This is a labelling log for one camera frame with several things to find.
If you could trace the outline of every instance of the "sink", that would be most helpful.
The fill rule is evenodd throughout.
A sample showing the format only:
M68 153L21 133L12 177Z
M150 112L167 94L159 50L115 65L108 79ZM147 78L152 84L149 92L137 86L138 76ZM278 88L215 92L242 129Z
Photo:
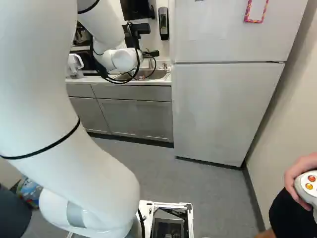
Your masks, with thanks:
M167 71L165 69L156 69L154 71L154 73L148 77L148 75L150 75L152 73L152 69L140 69L138 74L135 76L136 80L163 80L163 78L167 75ZM118 76L117 78L115 78L116 80L127 80L131 78L131 76L129 74L123 74Z

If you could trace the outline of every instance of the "refrigerator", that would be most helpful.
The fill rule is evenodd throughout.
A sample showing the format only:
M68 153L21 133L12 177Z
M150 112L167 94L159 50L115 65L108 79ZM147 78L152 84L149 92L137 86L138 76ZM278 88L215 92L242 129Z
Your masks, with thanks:
M170 0L175 156L239 167L306 0Z

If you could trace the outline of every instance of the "orange button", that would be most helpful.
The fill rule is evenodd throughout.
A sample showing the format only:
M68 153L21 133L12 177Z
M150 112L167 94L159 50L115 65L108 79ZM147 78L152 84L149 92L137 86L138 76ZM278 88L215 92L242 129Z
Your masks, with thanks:
M314 187L313 187L310 183L307 183L307 184L306 184L306 188L307 188L308 190L312 190Z
M309 180L310 182L315 182L315 181L316 181L316 178L315 178L315 176L310 175L310 176L308 176L308 180Z

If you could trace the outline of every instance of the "hand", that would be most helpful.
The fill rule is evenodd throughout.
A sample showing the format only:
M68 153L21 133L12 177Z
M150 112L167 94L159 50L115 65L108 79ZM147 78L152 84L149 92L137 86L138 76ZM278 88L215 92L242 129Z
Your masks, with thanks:
M307 211L310 211L312 209L311 205L304 202L299 195L297 194L295 188L294 188L294 181L295 179L309 171L317 168L317 153L312 153L308 156L303 156L299 158L296 163L290 167L284 174L284 182L285 182L285 188L290 193L292 198L299 203L303 208L305 208Z

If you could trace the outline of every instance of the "black pants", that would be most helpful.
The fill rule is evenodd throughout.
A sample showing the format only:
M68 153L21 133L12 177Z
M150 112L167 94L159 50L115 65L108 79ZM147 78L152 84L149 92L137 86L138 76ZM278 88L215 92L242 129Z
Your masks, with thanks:
M276 238L317 238L313 211L306 211L283 189L273 201L269 220Z

